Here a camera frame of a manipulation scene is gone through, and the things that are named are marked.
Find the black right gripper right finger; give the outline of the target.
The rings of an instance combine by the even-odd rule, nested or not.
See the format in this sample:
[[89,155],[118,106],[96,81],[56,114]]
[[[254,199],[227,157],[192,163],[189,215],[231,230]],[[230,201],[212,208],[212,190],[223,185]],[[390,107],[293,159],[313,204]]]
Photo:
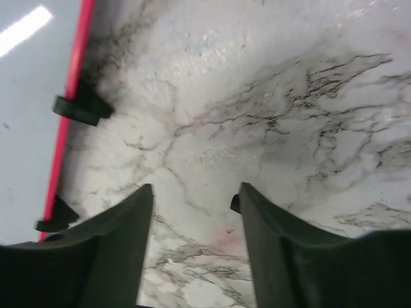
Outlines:
[[258,307],[409,307],[410,231],[332,234],[278,207],[248,183],[241,214]]

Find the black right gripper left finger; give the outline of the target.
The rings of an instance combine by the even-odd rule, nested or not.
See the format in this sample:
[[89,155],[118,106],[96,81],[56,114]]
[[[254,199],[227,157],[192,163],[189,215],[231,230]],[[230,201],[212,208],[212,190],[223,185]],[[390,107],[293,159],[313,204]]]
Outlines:
[[41,242],[1,247],[1,307],[135,307],[153,187]]

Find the pink-framed whiteboard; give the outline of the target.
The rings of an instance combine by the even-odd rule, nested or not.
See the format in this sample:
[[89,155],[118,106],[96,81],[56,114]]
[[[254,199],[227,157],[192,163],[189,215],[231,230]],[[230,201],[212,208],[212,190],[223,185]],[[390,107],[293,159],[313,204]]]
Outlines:
[[36,241],[69,121],[52,110],[72,98],[93,1],[1,2],[1,244]]

